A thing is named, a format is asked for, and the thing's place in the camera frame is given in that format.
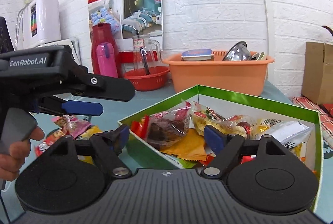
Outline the person's left hand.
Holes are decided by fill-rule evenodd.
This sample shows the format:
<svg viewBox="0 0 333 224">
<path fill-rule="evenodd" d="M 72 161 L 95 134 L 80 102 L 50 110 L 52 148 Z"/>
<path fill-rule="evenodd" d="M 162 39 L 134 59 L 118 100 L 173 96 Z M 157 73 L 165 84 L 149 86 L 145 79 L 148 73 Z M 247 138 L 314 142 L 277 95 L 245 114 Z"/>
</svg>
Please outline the person's left hand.
<svg viewBox="0 0 333 224">
<path fill-rule="evenodd" d="M 44 132 L 41 128 L 36 127 L 30 137 L 26 140 L 15 142 L 9 148 L 9 155 L 1 154 L 0 158 L 0 177 L 3 180 L 13 181 L 19 176 L 19 170 L 25 163 L 25 159 L 31 151 L 30 140 L 42 140 Z"/>
</svg>

